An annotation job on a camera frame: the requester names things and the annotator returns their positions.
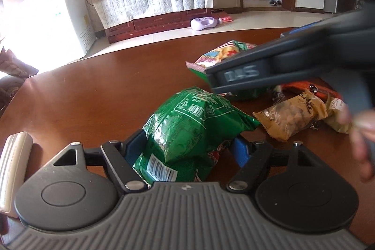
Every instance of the white remote-like object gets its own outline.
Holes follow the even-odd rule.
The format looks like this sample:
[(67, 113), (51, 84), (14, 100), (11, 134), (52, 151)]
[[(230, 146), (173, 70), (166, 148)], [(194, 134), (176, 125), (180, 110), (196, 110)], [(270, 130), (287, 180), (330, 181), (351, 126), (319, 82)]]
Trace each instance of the white remote-like object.
[(8, 137), (0, 157), (0, 213), (18, 217), (14, 197), (25, 180), (33, 138), (26, 131)]

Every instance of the brown snack package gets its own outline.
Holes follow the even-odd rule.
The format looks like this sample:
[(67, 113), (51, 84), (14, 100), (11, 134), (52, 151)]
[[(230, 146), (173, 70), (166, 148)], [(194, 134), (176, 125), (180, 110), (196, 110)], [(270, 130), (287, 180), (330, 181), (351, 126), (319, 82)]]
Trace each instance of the brown snack package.
[(344, 110), (345, 103), (338, 98), (328, 97), (326, 106), (328, 117), (324, 119), (325, 123), (327, 123), (338, 133), (348, 134), (352, 124), (348, 123), (343, 125), (337, 121), (338, 116)]
[(300, 130), (328, 116), (323, 101), (307, 90), (253, 115), (278, 141), (287, 141)]

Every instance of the tile floor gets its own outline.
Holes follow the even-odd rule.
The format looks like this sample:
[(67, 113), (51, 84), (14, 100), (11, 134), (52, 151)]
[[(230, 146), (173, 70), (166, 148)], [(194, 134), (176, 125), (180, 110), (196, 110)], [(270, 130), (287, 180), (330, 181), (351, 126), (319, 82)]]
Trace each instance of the tile floor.
[(244, 8), (254, 8), (254, 7), (269, 7), (269, 0), (243, 0)]
[(143, 35), (141, 37), (130, 38), (110, 44), (106, 37), (98, 39), (86, 57), (96, 56), (130, 47), (145, 45), (149, 43), (172, 40), (179, 37), (188, 37), (192, 35), (201, 35), (206, 33), (226, 32), (245, 29), (259, 28), (283, 28), (283, 27), (301, 27), (321, 19), (331, 17), (332, 14), (289, 12), (289, 11), (255, 11), (233, 14), (233, 22), (223, 23), (215, 28), (202, 31), (194, 31), (191, 28), (182, 28), (169, 30), (160, 33)]

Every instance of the human hand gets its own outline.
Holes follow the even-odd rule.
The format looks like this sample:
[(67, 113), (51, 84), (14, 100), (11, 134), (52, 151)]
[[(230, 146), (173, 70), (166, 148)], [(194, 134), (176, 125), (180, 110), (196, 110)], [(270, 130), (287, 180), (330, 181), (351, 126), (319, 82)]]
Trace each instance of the human hand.
[(353, 120), (351, 119), (349, 109), (346, 108), (338, 121), (342, 124), (352, 121), (353, 128), (350, 131), (350, 141), (353, 157), (359, 162), (361, 179), (369, 181), (375, 173), (365, 139), (375, 141), (375, 110), (368, 110), (355, 116)]

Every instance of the barcode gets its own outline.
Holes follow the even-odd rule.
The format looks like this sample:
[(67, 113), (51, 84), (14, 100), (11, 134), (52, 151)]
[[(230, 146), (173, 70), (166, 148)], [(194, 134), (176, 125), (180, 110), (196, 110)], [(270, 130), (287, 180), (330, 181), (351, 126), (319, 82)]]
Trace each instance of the barcode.
[(177, 178), (177, 171), (163, 165), (154, 154), (150, 156), (146, 171), (156, 181), (176, 181)]

